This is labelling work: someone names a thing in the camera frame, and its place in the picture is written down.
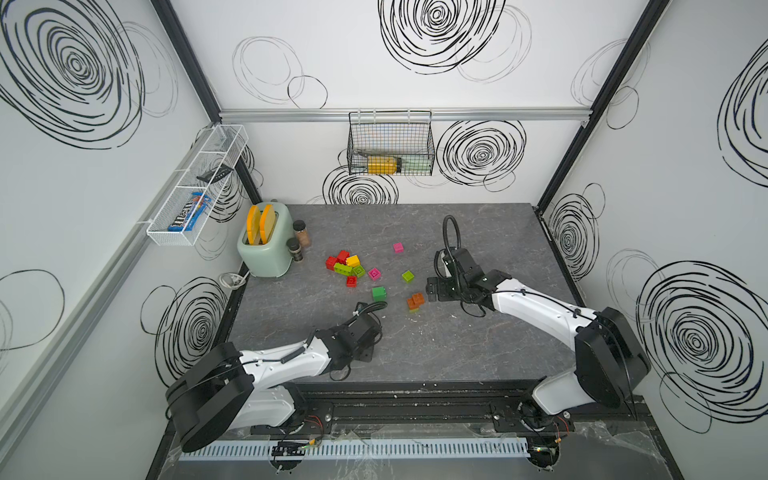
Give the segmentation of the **orange lego brick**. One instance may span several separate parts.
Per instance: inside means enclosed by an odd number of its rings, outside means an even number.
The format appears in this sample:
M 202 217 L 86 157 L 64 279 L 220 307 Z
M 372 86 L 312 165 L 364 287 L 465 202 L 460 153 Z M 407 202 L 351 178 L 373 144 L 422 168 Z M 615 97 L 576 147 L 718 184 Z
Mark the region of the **orange lego brick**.
M 420 307 L 425 303 L 425 298 L 422 293 L 416 293 L 413 294 L 408 300 L 407 300 L 407 306 L 408 309 L 413 311 L 418 311 Z

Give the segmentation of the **dark green lego brick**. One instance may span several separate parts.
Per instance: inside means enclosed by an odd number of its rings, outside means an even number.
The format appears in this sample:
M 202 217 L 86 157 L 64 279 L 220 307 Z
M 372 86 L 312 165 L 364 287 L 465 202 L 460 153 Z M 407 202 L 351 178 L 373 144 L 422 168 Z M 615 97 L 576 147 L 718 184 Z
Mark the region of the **dark green lego brick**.
M 374 302 L 383 302 L 387 299 L 387 290 L 385 287 L 374 287 L 371 290 L 371 293 Z

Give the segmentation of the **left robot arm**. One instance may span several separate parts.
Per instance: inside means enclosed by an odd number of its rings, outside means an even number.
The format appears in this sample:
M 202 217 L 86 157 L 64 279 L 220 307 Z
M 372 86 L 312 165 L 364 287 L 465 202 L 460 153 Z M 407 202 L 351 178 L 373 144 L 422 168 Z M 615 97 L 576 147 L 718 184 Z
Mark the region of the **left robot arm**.
M 371 361 L 383 337 L 376 313 L 387 306 L 359 302 L 347 321 L 281 347 L 239 350 L 225 342 L 212 348 L 165 394 L 181 451 L 200 450 L 230 430 L 299 424 L 306 409 L 294 382 L 347 374 L 353 363 Z

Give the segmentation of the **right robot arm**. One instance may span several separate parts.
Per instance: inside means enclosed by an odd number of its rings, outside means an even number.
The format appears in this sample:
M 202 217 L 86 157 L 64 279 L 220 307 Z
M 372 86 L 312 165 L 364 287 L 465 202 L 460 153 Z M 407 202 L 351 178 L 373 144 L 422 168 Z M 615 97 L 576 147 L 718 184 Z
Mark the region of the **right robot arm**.
M 507 314 L 541 330 L 574 354 L 574 365 L 537 383 L 521 402 L 523 415 L 554 417 L 596 403 L 608 408 L 630 404 L 651 364 L 626 317 L 606 307 L 594 310 L 558 300 L 499 270 L 485 272 L 464 248 L 435 253 L 436 275 L 428 290 L 441 302 L 477 305 L 483 312 Z

